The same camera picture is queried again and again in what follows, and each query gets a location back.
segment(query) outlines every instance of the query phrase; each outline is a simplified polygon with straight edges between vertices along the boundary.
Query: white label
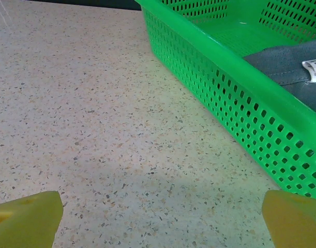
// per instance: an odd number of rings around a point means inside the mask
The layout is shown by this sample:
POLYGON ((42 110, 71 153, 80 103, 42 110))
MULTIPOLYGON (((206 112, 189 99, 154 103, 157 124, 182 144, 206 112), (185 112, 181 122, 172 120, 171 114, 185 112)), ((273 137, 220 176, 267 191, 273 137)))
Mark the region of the white label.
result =
POLYGON ((316 83, 316 59, 302 62, 303 67, 309 71, 311 82, 316 83))

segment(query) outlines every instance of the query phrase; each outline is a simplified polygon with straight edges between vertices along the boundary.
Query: basket rim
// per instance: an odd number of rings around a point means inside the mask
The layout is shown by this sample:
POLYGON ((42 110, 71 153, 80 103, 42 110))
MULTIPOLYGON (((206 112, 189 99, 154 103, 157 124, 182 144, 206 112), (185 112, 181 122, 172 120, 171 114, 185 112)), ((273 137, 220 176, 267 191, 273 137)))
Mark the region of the basket rim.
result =
POLYGON ((315 111, 167 5, 158 0, 136 1, 142 6, 143 11, 148 11, 162 20, 171 30, 228 73, 245 90, 260 99, 259 103, 263 103, 266 109, 288 123, 294 129, 291 131, 295 131, 300 140, 306 141, 309 147, 316 148, 315 111))

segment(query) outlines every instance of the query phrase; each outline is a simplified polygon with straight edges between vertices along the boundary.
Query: basket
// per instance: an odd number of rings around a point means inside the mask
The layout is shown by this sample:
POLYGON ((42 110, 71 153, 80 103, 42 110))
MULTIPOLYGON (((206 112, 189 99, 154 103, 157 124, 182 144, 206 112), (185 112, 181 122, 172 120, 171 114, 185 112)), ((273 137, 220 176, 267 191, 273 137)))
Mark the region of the basket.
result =
POLYGON ((153 53, 279 186, 316 198, 316 113, 243 56, 316 38, 316 0, 136 0, 153 53))

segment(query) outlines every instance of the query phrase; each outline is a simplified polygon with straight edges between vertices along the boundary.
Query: table surface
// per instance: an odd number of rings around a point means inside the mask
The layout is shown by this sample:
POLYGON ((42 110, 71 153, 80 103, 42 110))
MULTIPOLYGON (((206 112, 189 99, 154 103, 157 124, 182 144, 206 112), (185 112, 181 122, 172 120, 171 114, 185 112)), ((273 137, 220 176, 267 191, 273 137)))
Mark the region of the table surface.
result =
POLYGON ((0 1, 0 203, 59 191, 54 247, 273 247, 268 189, 141 12, 0 1))

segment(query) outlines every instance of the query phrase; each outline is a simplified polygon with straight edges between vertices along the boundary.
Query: fabric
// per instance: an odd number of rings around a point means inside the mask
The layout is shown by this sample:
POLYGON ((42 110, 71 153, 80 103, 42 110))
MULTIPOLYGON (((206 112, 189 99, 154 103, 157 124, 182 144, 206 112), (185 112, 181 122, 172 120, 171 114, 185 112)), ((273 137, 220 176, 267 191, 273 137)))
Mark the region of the fabric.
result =
POLYGON ((244 59, 316 112, 316 83, 302 62, 316 59, 316 40, 295 46, 276 46, 244 59))

